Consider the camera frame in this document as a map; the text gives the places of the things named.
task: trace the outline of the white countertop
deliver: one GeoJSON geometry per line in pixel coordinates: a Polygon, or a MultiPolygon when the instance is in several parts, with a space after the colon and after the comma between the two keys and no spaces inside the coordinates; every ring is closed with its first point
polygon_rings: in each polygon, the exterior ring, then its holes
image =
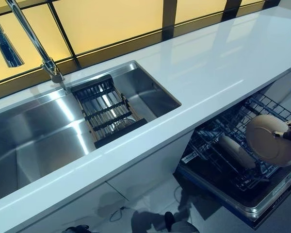
{"type": "MultiPolygon", "coordinates": [[[[71,82],[131,60],[136,60],[182,105],[0,199],[0,233],[49,208],[43,213],[47,214],[63,199],[94,187],[272,82],[291,67],[291,10],[275,7],[229,20],[65,78],[71,82]]],[[[0,109],[53,88],[50,81],[10,95],[0,99],[0,109]]]]}

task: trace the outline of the plate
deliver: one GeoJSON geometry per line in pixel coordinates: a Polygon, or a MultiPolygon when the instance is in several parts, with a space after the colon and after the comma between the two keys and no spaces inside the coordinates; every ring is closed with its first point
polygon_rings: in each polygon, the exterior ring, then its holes
{"type": "Polygon", "coordinates": [[[248,145],[263,161],[276,166],[291,165],[291,141],[274,137],[273,131],[286,132],[285,122],[272,115],[259,115],[246,126],[248,145]]]}

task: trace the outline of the dish rack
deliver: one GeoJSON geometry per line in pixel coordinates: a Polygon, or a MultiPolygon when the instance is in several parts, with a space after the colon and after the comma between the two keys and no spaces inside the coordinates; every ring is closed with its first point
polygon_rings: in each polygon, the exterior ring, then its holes
{"type": "Polygon", "coordinates": [[[115,88],[111,75],[73,87],[71,92],[82,108],[96,148],[147,123],[115,88]]]}
{"type": "Polygon", "coordinates": [[[260,160],[247,145],[246,125],[254,117],[271,114],[282,121],[291,120],[291,112],[262,93],[256,93],[236,104],[212,120],[197,127],[185,150],[182,162],[188,163],[199,156],[208,160],[241,191],[254,188],[260,182],[268,182],[279,168],[260,160]],[[219,146],[220,135],[235,140],[255,160],[256,167],[245,169],[219,146]]]}

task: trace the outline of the person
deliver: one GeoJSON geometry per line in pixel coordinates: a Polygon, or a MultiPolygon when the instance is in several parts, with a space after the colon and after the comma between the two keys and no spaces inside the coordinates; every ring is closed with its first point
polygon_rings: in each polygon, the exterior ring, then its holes
{"type": "Polygon", "coordinates": [[[174,215],[171,212],[166,212],[164,215],[165,225],[168,232],[171,233],[199,233],[199,230],[187,221],[176,222],[174,215]]]}
{"type": "MultiPolygon", "coordinates": [[[[176,222],[174,215],[171,212],[166,212],[164,215],[165,226],[170,233],[200,233],[198,229],[187,221],[176,222]]],[[[69,227],[62,233],[94,233],[89,231],[89,226],[79,225],[77,227],[69,227]]]]}

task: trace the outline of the chrome faucet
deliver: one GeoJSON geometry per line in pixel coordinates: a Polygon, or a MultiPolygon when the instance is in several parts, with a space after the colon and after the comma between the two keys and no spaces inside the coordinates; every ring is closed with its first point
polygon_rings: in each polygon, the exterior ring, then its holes
{"type": "MultiPolygon", "coordinates": [[[[54,83],[59,83],[64,90],[66,90],[64,85],[64,77],[56,66],[55,62],[51,57],[48,56],[42,44],[40,43],[38,37],[35,35],[30,24],[22,13],[19,5],[15,0],[5,0],[8,6],[11,8],[12,12],[18,19],[19,23],[25,30],[27,36],[32,41],[34,47],[37,49],[38,53],[42,57],[41,67],[50,75],[51,80],[54,83]]],[[[23,65],[23,61],[20,58],[19,54],[11,44],[10,40],[4,34],[2,27],[0,26],[0,51],[8,65],[8,67],[17,67],[23,65]]]]}

